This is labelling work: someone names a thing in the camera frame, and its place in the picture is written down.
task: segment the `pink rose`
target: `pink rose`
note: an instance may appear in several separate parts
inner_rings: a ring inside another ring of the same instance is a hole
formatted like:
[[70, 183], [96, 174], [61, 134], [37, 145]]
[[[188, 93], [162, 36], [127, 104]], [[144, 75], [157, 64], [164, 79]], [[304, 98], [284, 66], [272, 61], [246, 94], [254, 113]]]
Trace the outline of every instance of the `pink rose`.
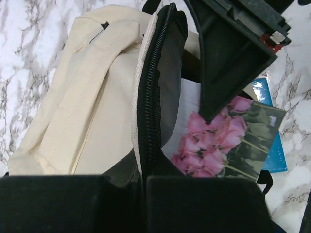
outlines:
[[210, 124], [207, 124], [206, 129], [207, 130], [217, 130], [221, 123], [225, 120], [225, 118], [228, 115], [228, 109], [225, 107], [221, 110], [219, 114], [216, 115], [216, 117], [211, 121]]
[[187, 128], [190, 133], [201, 133], [206, 130], [205, 120], [197, 112], [193, 112], [187, 121]]
[[216, 144], [215, 141], [215, 134], [209, 131], [205, 131], [204, 133], [200, 133], [195, 136], [199, 139], [198, 143], [196, 144], [200, 148], [206, 150], [208, 146], [213, 146]]
[[189, 153], [184, 155], [183, 162], [186, 163], [188, 174], [194, 177], [213, 177], [224, 168], [223, 159], [226, 155], [221, 154], [215, 147], [209, 147], [203, 152], [203, 158], [197, 154]]
[[186, 134], [182, 136], [179, 142], [178, 151], [180, 153], [184, 152], [193, 152], [196, 153], [200, 150], [200, 147], [197, 145], [198, 140], [191, 134]]
[[223, 154], [228, 154], [232, 148], [234, 147], [222, 147], [221, 149], [219, 149], [219, 151]]
[[187, 165], [182, 160], [181, 156], [179, 154], [174, 154], [171, 158], [171, 162], [184, 174], [186, 175], [187, 172]]
[[228, 116], [215, 133], [216, 145], [222, 148], [233, 148], [241, 143], [247, 125], [242, 116]]
[[193, 177], [213, 177], [213, 174], [204, 170], [203, 160], [197, 154], [187, 154], [183, 160], [187, 165], [187, 173]]
[[205, 171], [204, 169], [198, 169], [195, 172], [192, 173], [193, 177], [203, 177], [203, 178], [210, 178], [210, 177], [214, 177], [212, 174], [210, 174], [209, 172]]
[[228, 105], [228, 107], [232, 112], [241, 113], [246, 111], [253, 102], [253, 100], [249, 100], [241, 96], [236, 96]]
[[217, 116], [207, 124], [205, 120], [197, 112], [193, 112], [187, 121], [188, 131], [192, 134], [202, 133], [206, 130], [216, 130], [228, 115], [228, 109], [225, 107]]
[[211, 147], [209, 151], [203, 152], [204, 170], [208, 171], [213, 176], [223, 170], [223, 160], [226, 160], [226, 155], [222, 154], [219, 149], [215, 147]]

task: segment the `green stem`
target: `green stem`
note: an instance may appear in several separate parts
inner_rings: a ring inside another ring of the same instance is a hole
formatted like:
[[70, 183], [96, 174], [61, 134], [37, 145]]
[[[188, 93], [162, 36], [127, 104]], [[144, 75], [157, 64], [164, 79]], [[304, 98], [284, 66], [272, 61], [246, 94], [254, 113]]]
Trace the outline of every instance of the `green stem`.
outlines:
[[252, 147], [255, 147], [256, 149], [259, 149], [259, 150], [262, 151], [262, 152], [269, 153], [268, 151], [265, 151], [264, 149], [261, 149], [261, 148], [259, 148], [258, 146], [255, 146], [254, 144], [252, 144], [252, 143], [250, 143], [250, 142], [248, 142], [248, 141], [245, 141], [244, 139], [242, 139], [242, 142], [244, 142], [244, 143], [246, 143], [246, 144], [248, 144], [248, 145], [250, 145], [250, 146], [252, 146]]
[[256, 136], [253, 135], [250, 131], [247, 131], [246, 133], [249, 134], [249, 135], [252, 135], [252, 136], [256, 137]]
[[231, 169], [231, 170], [237, 171], [237, 172], [243, 174], [244, 176], [248, 176], [249, 178], [252, 178], [252, 179], [254, 179], [254, 180], [257, 179], [256, 177], [253, 177], [253, 176], [251, 176], [251, 175], [249, 175], [249, 174], [247, 174], [247, 173], [245, 173], [245, 172], [243, 172], [243, 171], [240, 171], [240, 170], [236, 169], [235, 167], [232, 167], [232, 166], [230, 166], [230, 165], [228, 165], [228, 164], [226, 164], [225, 167], [226, 167], [226, 168], [229, 168], [229, 169]]

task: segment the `blue book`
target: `blue book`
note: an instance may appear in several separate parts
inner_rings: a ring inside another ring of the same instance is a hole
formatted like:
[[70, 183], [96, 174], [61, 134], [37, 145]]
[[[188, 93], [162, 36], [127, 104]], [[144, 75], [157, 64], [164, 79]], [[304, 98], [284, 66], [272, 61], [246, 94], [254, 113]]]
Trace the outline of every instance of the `blue book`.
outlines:
[[[255, 79], [251, 82], [251, 85], [253, 86], [258, 101], [272, 106], [267, 80], [265, 78]], [[276, 134], [276, 138], [271, 146], [262, 169], [270, 172], [287, 171], [287, 165], [279, 133]]]

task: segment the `marble surface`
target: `marble surface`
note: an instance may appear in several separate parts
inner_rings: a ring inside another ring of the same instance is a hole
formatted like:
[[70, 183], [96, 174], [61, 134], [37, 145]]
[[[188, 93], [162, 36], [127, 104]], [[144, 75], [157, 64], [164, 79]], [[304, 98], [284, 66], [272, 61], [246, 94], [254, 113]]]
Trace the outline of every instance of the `marble surface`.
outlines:
[[[194, 23], [182, 0], [189, 29]], [[0, 1], [0, 175], [19, 146], [47, 92], [74, 19], [108, 4], [141, 9], [145, 0]], [[266, 197], [272, 219], [298, 233], [311, 187], [311, 5], [294, 3], [283, 14], [292, 43], [266, 75], [275, 106], [287, 110], [280, 132], [288, 172], [273, 175]]]

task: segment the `zipper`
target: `zipper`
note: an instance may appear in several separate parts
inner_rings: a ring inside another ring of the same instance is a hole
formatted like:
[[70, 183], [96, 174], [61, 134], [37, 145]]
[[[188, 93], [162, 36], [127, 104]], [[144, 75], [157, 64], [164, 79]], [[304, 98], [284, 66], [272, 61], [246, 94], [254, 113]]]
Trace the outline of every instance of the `zipper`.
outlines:
[[160, 34], [158, 36], [158, 39], [155, 43], [154, 50], [151, 55], [151, 61], [149, 64], [149, 68], [147, 71], [147, 78], [146, 78], [146, 94], [145, 94], [145, 122], [146, 122], [146, 156], [147, 157], [147, 172], [150, 171], [150, 169], [153, 167], [153, 165], [156, 162], [156, 157], [158, 156], [158, 149], [161, 148], [161, 145], [159, 145], [159, 148], [157, 148], [156, 141], [158, 140], [158, 137], [161, 138], [161, 131], [156, 130], [157, 127], [155, 127], [155, 122], [157, 118], [160, 117], [161, 122], [161, 113], [155, 112], [154, 109], [156, 108], [156, 105], [160, 105], [160, 102], [155, 100], [153, 94], [156, 96], [160, 96], [160, 88], [157, 85], [158, 78], [159, 78], [159, 71], [157, 70], [157, 66], [159, 64], [159, 56], [163, 47], [163, 43], [165, 40], [166, 31], [168, 29], [168, 26], [170, 25], [170, 19], [173, 15], [175, 10], [175, 4], [171, 4], [168, 8], [168, 12], [166, 15], [166, 18], [164, 20], [164, 24], [162, 27], [162, 30], [160, 31]]

